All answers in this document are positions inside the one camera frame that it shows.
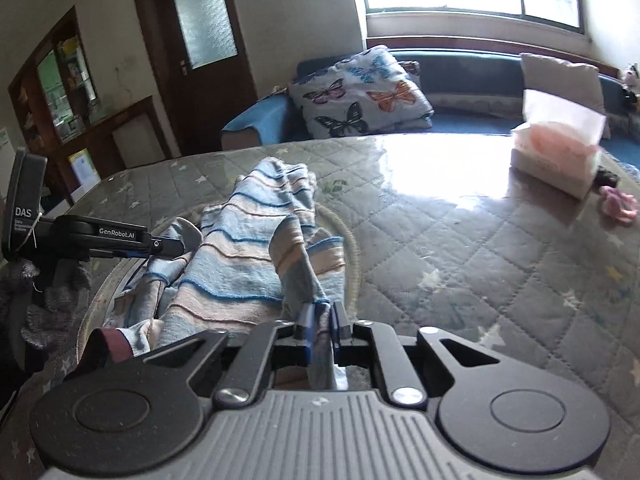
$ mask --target pink butterfly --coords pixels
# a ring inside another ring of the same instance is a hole
[[[342,82],[344,79],[338,79],[334,81],[329,88],[320,88],[316,92],[308,92],[302,97],[310,99],[317,105],[323,105],[329,102],[330,99],[340,99],[347,93],[342,89]]]

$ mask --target wooden panel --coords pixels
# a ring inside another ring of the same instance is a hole
[[[482,50],[500,54],[520,54],[529,52],[542,56],[553,56],[572,63],[589,63],[600,70],[601,74],[618,78],[618,69],[588,57],[578,56],[561,50],[553,50],[543,46],[535,46],[514,41],[484,40],[483,38],[466,38],[463,36],[379,36],[367,38],[367,48],[385,44],[389,48],[450,48],[459,50]]]

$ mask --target door frame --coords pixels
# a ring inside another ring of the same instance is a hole
[[[158,91],[169,124],[174,131],[174,137],[178,143],[181,155],[187,155],[194,153],[194,144],[196,140],[192,135],[194,132],[186,132],[183,129],[182,121],[180,120],[180,110],[177,109],[178,103],[175,103],[172,99],[172,88],[170,85],[171,74],[180,70],[179,66],[174,66],[170,59],[170,49],[167,49],[166,40],[162,33],[162,26],[165,22],[162,20],[161,12],[157,8],[158,0],[134,0],[136,4],[136,11],[138,19],[140,20],[140,28],[142,30],[142,37],[145,41],[146,51],[151,63],[151,69],[154,73],[156,84],[158,85]],[[242,38],[242,31],[240,29],[240,22],[238,20],[238,12],[236,11],[236,5],[234,0],[225,0],[226,10],[229,15],[229,21],[231,23],[231,30],[234,33],[234,39],[236,42],[236,50],[241,62],[247,66],[250,77],[251,88],[250,90],[254,94],[254,100],[257,100],[257,92],[255,90],[255,82],[253,74],[251,72],[251,66],[249,65],[248,56],[244,47],[244,39]],[[180,41],[184,41],[182,37],[182,30],[178,30]]]

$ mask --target pillow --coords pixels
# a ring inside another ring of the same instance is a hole
[[[593,65],[538,54],[520,54],[520,62],[525,88],[567,99],[607,116],[599,70]],[[610,136],[609,125],[605,123],[602,137]]]
[[[294,81],[289,95],[316,139],[389,132],[433,113],[384,45]]]

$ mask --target pink scrunchie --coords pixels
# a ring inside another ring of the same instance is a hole
[[[638,216],[638,200],[633,195],[622,193],[615,187],[602,186],[602,211],[623,223],[631,223]]]

